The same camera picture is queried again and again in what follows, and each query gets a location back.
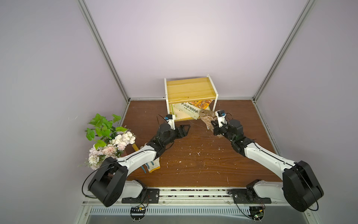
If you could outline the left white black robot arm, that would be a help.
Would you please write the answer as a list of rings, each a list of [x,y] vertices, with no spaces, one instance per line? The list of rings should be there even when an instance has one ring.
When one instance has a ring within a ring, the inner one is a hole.
[[[128,156],[114,159],[106,158],[88,184],[88,191],[93,196],[86,196],[99,200],[105,207],[112,206],[119,199],[132,199],[143,202],[146,199],[146,186],[140,181],[128,181],[127,177],[155,159],[160,158],[168,144],[173,145],[176,139],[188,135],[190,125],[180,125],[172,128],[169,124],[161,124],[157,134],[142,149]]]

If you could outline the brown striped cloth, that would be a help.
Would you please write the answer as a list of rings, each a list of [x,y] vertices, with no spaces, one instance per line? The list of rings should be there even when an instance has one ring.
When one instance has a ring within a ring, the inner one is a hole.
[[[214,126],[212,125],[212,121],[217,120],[215,112],[210,110],[201,110],[199,112],[200,119],[206,124],[208,130],[213,132]]]

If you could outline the white wooden two-tier bookshelf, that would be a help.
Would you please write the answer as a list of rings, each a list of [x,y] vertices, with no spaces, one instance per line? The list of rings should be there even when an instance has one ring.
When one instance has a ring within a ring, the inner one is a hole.
[[[211,111],[216,109],[219,94],[210,75],[172,81],[164,79],[164,85],[167,112],[175,115],[177,121],[193,119],[187,112],[175,107],[181,103],[211,100],[213,106],[208,105],[207,109]]]

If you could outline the colourful China history picture book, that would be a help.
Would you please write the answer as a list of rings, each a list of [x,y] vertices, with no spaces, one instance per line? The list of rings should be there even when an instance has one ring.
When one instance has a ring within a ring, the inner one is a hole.
[[[200,111],[210,110],[210,104],[213,100],[201,100],[201,101],[192,101],[192,102],[183,102],[176,103],[171,105],[173,114],[176,116],[176,119],[198,119],[200,116]]]

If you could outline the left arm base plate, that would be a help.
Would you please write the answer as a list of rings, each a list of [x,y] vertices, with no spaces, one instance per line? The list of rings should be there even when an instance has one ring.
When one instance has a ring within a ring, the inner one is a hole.
[[[158,204],[159,196],[160,196],[160,189],[144,188],[138,197],[122,198],[121,203]]]

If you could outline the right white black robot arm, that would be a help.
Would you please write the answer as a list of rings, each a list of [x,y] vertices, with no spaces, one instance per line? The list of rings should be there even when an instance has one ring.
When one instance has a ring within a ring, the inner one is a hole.
[[[311,166],[304,162],[285,159],[246,137],[237,120],[212,121],[213,133],[228,139],[235,152],[254,160],[273,172],[280,182],[259,180],[252,189],[260,198],[286,201],[294,209],[304,212],[324,196],[324,191]]]

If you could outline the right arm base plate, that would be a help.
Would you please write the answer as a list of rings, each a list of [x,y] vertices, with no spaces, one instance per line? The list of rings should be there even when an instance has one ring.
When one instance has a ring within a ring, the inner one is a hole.
[[[231,195],[236,204],[271,204],[270,198],[261,198],[251,189],[232,189]]]

